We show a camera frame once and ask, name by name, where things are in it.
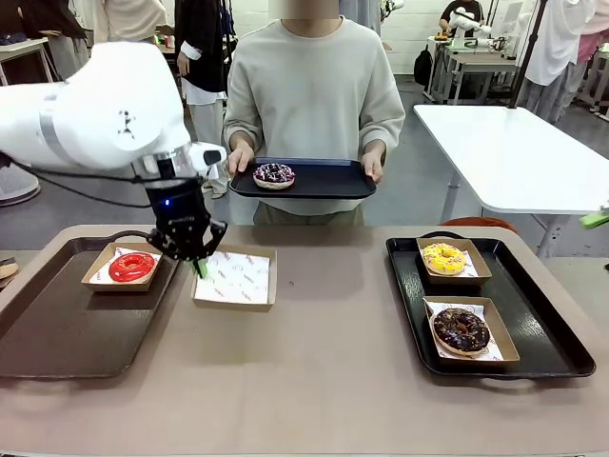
white table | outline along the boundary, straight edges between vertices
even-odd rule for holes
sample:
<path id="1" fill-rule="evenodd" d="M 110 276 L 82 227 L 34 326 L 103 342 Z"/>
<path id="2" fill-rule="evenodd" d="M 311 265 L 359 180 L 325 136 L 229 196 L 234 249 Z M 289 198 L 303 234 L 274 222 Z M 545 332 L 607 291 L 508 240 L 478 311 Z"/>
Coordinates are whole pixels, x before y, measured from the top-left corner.
<path id="1" fill-rule="evenodd" d="M 452 104 L 459 104 L 463 77 L 466 73 L 486 76 L 481 93 L 476 100 L 478 104 L 482 104 L 495 73 L 513 73 L 518 69 L 515 60 L 507 60 L 499 52 L 491 51 L 486 47 L 457 49 L 452 48 L 449 43 L 437 43 L 433 37 L 428 38 L 427 47 L 432 54 L 433 65 L 427 90 L 423 94 L 429 100 L 441 105 L 450 102 L 453 84 L 456 84 L 457 90 Z"/>
<path id="2" fill-rule="evenodd" d="M 39 40 L 28 40 L 24 41 L 23 43 L 15 43 L 14 45 L 0 46 L 0 84 L 2 86 L 9 85 L 7 77 L 4 74 L 4 70 L 2 68 L 3 62 L 8 62 L 9 60 L 16 59 L 18 57 L 32 54 L 35 52 L 38 52 L 40 54 L 40 59 L 42 60 L 42 65 L 45 69 L 47 79 L 50 83 L 52 83 L 53 78 L 50 74 L 49 57 L 47 56 L 47 52 L 45 51 L 45 43 L 47 43 L 48 41 L 48 38 L 41 38 Z"/>
<path id="3" fill-rule="evenodd" d="M 598 210 L 609 197 L 609 161 L 526 109 L 415 107 L 455 168 L 442 222 L 461 179 L 483 207 L 552 214 L 538 256 L 551 257 L 571 215 Z"/>

black backpack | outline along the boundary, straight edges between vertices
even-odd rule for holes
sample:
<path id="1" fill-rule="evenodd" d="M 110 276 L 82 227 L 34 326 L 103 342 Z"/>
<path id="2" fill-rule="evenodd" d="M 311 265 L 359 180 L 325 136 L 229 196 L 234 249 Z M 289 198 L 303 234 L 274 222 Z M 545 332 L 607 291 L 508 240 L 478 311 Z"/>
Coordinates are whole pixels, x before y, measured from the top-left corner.
<path id="1" fill-rule="evenodd" d="M 424 86 L 427 89 L 429 84 L 429 76 L 431 76 L 431 67 L 433 61 L 431 59 L 431 53 L 429 52 L 429 46 L 425 46 L 425 49 L 421 51 L 417 60 L 415 60 L 415 81 Z"/>

black tray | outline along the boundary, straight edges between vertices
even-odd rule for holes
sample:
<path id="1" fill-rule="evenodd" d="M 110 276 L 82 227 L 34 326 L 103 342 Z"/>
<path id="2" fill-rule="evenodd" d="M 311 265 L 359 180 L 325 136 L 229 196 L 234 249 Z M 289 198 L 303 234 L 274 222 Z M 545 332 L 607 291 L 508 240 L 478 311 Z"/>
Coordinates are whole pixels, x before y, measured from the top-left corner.
<path id="1" fill-rule="evenodd" d="M 462 238 L 444 231 L 423 238 L 437 236 Z M 493 273 L 482 287 L 433 286 L 427 281 L 416 239 L 392 238 L 386 242 L 422 363 L 440 375 L 503 380 L 575 378 L 594 373 L 597 366 L 590 353 L 507 246 L 490 239 L 472 239 L 472 242 Z M 430 295 L 493 300 L 521 360 L 503 367 L 441 362 L 423 301 L 423 296 Z"/>
<path id="2" fill-rule="evenodd" d="M 286 190 L 260 189 L 253 173 L 264 164 L 287 165 L 296 173 L 296 182 Z M 377 191 L 362 164 L 352 160 L 259 158 L 237 174 L 230 188 L 244 197 L 307 198 L 316 200 L 361 200 Z"/>

white robotic arm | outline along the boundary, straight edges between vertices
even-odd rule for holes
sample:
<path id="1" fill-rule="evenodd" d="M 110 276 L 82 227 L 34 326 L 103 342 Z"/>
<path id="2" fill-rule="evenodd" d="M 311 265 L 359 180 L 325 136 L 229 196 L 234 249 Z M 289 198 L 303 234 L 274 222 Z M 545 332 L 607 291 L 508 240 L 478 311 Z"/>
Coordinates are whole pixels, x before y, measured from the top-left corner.
<path id="1" fill-rule="evenodd" d="M 450 28 L 456 30 L 453 45 L 457 48 L 463 47 L 465 33 L 473 30 L 480 33 L 480 38 L 490 36 L 492 29 L 474 20 L 474 13 L 467 12 L 464 7 L 458 7 L 450 13 Z"/>
<path id="2" fill-rule="evenodd" d="M 8 156 L 37 169 L 133 164 L 157 216 L 151 244 L 175 258 L 201 260 L 220 241 L 204 246 L 207 228 L 224 236 L 226 225 L 206 211 L 198 175 L 217 177 L 226 150 L 190 142 L 180 94 L 156 47 L 97 45 L 65 83 L 0 88 L 0 107 L 0 163 Z"/>

brown tray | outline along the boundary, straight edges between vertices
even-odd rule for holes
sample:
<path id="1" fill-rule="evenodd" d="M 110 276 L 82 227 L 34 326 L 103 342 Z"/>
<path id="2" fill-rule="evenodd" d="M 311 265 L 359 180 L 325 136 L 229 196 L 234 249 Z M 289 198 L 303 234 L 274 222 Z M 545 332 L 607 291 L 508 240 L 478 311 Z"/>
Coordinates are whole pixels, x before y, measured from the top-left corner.
<path id="1" fill-rule="evenodd" d="M 0 377 L 109 378 L 128 369 L 178 262 L 161 260 L 148 292 L 93 292 L 81 284 L 99 253 L 124 236 L 67 242 L 0 313 Z"/>

